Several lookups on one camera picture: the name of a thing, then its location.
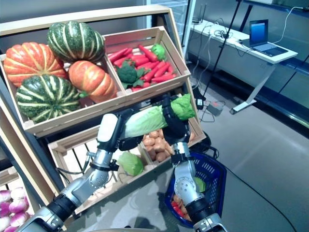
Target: squash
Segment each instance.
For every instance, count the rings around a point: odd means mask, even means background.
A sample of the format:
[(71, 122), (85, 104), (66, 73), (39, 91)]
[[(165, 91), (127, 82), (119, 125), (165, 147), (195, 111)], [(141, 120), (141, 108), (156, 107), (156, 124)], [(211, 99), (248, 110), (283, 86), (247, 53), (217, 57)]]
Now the squash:
[(47, 42), (52, 51), (67, 62), (97, 62), (105, 53), (102, 36), (86, 23), (54, 23), (48, 30)]
[(16, 98), (20, 112), (38, 123), (79, 109), (79, 94), (68, 80), (43, 74), (25, 79)]
[(55, 58), (47, 45), (36, 42), (16, 44), (9, 48), (4, 59), (4, 71), (16, 87), (33, 75), (53, 74), (68, 77), (63, 69), (63, 62)]
[(88, 94), (95, 103), (116, 97), (117, 87), (110, 75), (99, 66), (80, 60), (69, 68), (72, 84)]

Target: orange pumpkin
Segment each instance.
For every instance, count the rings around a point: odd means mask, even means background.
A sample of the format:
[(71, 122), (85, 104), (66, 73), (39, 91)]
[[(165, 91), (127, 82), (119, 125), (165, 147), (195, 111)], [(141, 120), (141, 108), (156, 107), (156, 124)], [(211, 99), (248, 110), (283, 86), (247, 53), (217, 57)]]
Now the orange pumpkin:
[(19, 87), (33, 75), (53, 74), (67, 78), (63, 62), (57, 59), (45, 44), (30, 42), (14, 45), (6, 51), (4, 71), (8, 79)]
[(102, 102), (116, 97), (117, 87), (110, 75), (90, 61), (80, 60), (69, 68), (72, 84), (85, 91), (94, 102)]

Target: concrete floor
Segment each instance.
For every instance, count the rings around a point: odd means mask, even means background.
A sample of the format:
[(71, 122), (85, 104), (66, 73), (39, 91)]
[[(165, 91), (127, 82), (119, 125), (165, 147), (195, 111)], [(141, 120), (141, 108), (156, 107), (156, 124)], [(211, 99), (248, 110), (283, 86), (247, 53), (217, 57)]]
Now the concrete floor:
[[(198, 67), (195, 76), (201, 70)], [(215, 122), (201, 123), (212, 145), (220, 151), (218, 160), (274, 203), (297, 231), (308, 231), (309, 187), (308, 181), (304, 181), (309, 176), (308, 140), (254, 106), (231, 115), (229, 110), (241, 100), (215, 85), (210, 85), (206, 97), (208, 101), (226, 103)], [(204, 120), (212, 121), (212, 116), (205, 114)], [(91, 207), (68, 231), (89, 232), (130, 225), (192, 232), (180, 225), (162, 202), (170, 175), (169, 164), (151, 171)], [(293, 231), (272, 206), (229, 172), (222, 218), (231, 232)]]

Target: desk leg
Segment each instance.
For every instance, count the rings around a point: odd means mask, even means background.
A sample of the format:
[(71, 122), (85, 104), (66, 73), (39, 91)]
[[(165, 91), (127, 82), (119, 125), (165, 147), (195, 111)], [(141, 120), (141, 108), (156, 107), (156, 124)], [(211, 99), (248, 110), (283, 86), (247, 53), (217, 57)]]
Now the desk leg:
[(244, 108), (248, 107), (249, 105), (252, 105), (253, 103), (256, 102), (256, 100), (254, 100), (254, 98), (256, 97), (258, 92), (261, 90), (261, 88), (263, 87), (265, 82), (269, 79), (271, 74), (274, 72), (275, 68), (276, 68), (276, 65), (270, 65), (270, 67), (264, 73), (265, 78), (254, 88), (254, 90), (252, 91), (252, 93), (250, 94), (250, 96), (248, 97), (248, 99), (246, 101), (244, 101), (243, 103), (241, 103), (241, 104), (235, 106), (233, 109), (231, 109), (231, 111), (230, 111), (231, 114), (235, 114), (235, 113), (239, 112), (240, 110), (242, 110), (242, 109), (244, 109)]

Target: green striped pumpkin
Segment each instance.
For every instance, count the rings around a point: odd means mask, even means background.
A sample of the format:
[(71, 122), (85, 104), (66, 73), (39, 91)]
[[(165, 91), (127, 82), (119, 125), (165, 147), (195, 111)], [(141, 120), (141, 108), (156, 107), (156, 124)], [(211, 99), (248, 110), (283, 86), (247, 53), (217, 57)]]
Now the green striped pumpkin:
[(47, 42), (53, 53), (67, 62), (97, 62), (105, 53), (102, 36), (86, 23), (54, 23), (48, 30)]
[(16, 98), (20, 112), (35, 123), (80, 108), (77, 89), (70, 81), (55, 75), (35, 75), (25, 79), (17, 89)]

